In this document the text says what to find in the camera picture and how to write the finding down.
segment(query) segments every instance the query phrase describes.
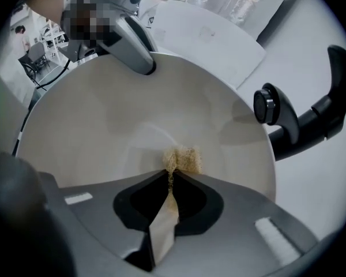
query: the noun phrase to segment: white bowl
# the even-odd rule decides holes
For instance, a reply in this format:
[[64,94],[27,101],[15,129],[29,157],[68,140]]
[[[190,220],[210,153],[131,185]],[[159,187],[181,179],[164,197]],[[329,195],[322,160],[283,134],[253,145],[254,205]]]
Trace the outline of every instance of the white bowl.
[[111,55],[71,71],[37,103],[17,156],[60,187],[163,169],[163,151],[198,146],[203,171],[274,200],[273,152],[264,127],[227,84],[173,55],[137,74]]

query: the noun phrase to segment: black cable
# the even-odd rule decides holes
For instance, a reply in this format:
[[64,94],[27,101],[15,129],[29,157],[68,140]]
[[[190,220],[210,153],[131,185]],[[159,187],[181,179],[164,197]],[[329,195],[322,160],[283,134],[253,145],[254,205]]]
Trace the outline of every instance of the black cable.
[[52,79],[51,81],[49,81],[49,82],[47,82],[47,83],[45,83],[45,84],[42,84],[42,85],[40,85],[40,86],[37,86],[36,89],[43,88],[43,87],[48,86],[49,84],[53,83],[54,81],[56,81],[56,80],[65,72],[65,70],[68,68],[69,63],[70,63],[70,59],[68,59],[68,61],[67,61],[67,63],[65,64],[63,70],[62,70],[54,79]]
[[34,82],[35,82],[35,84],[37,84],[38,86],[40,86],[40,84],[39,84],[36,80],[34,80]]

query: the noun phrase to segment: white table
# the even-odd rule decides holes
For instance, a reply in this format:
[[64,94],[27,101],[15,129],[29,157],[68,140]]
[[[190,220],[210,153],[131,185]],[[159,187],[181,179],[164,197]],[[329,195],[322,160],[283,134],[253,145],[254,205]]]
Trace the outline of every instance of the white table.
[[[323,0],[286,0],[258,42],[266,57],[238,92],[249,104],[264,83],[282,89],[303,114],[330,88],[327,47],[346,48],[346,36]],[[268,126],[268,132],[275,130]],[[276,203],[318,238],[346,220],[346,118],[341,133],[276,163]]]

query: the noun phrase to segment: silver arm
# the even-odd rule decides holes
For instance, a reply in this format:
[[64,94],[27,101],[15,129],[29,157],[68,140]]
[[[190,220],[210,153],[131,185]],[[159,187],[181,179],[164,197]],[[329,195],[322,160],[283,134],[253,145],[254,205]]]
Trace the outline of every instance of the silver arm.
[[157,51],[149,31],[136,19],[140,0],[66,0],[62,28],[69,35],[60,52],[75,62],[104,50],[137,73],[150,74]]

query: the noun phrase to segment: white wall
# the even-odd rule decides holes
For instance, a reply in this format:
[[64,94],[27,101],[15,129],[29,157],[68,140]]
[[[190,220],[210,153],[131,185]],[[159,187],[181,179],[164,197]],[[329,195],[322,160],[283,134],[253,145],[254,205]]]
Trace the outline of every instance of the white wall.
[[19,21],[25,19],[28,16],[29,16],[29,9],[25,5],[23,9],[21,9],[20,11],[12,15],[12,17],[10,18],[10,25],[12,26],[14,24],[17,24]]
[[35,38],[37,38],[39,40],[39,33],[33,23],[33,11],[29,11],[29,16],[27,16],[26,18],[24,18],[23,20],[18,21],[17,23],[13,24],[10,27],[10,37],[13,40],[16,33],[15,33],[15,29],[17,26],[19,25],[23,25],[25,27],[25,33],[26,35],[29,37],[29,42],[31,45],[35,44]]

